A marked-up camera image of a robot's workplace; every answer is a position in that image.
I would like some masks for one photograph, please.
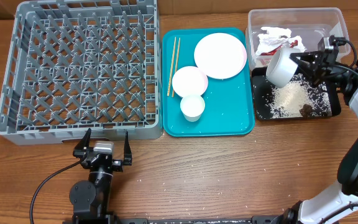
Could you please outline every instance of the wood grain surface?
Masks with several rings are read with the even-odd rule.
[[[343,11],[358,49],[358,11]],[[0,21],[0,94],[12,33]],[[247,14],[162,16],[162,34],[172,29],[238,27]],[[351,57],[345,59],[350,63]],[[358,137],[358,120],[342,104],[329,119],[256,122],[246,136],[131,141],[133,166],[115,174],[109,209],[122,218],[242,218],[281,214],[298,200],[320,193],[336,180],[338,165]],[[76,161],[76,142],[16,146],[0,136],[0,223],[28,223],[29,205],[41,181]],[[116,142],[116,158],[123,142]],[[71,186],[88,178],[74,167],[39,193],[36,223],[70,219]],[[358,223],[358,212],[342,223]]]

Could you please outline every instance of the clear plastic bin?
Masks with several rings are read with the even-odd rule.
[[[299,9],[254,9],[248,14],[247,55],[249,68],[266,67],[272,56],[257,56],[258,34],[265,33],[263,26],[288,28],[291,37],[300,35],[307,52],[317,50],[322,37],[335,35],[349,40],[346,24],[338,8],[299,8]],[[349,45],[341,46],[337,61],[349,54]]]

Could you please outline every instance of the teal tray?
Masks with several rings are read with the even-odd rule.
[[[181,38],[179,70],[185,66],[196,66],[194,50],[197,43],[203,37],[218,32],[231,34],[246,46],[246,37],[241,30],[236,28],[172,30],[163,37],[162,119],[164,129],[172,136],[241,135],[251,132],[255,126],[248,62],[244,69],[232,78],[217,80],[208,77],[208,89],[202,96],[205,100],[205,110],[196,122],[189,122],[183,116],[180,111],[180,96],[176,94],[173,98],[167,96],[175,37],[177,37],[177,46],[179,37]]]

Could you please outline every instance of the dish rack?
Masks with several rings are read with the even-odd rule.
[[[17,7],[0,135],[18,145],[162,135],[157,0],[31,1]]]

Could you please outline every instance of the white tissue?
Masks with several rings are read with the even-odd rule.
[[[290,45],[295,40],[298,41],[298,45],[294,46],[294,49],[299,49],[301,52],[306,50],[302,44],[302,38],[298,35],[291,38],[291,30],[283,29],[279,27],[262,27],[262,30],[266,30],[266,34],[259,34],[259,46],[256,51],[256,55],[262,53],[271,52],[281,45]]]

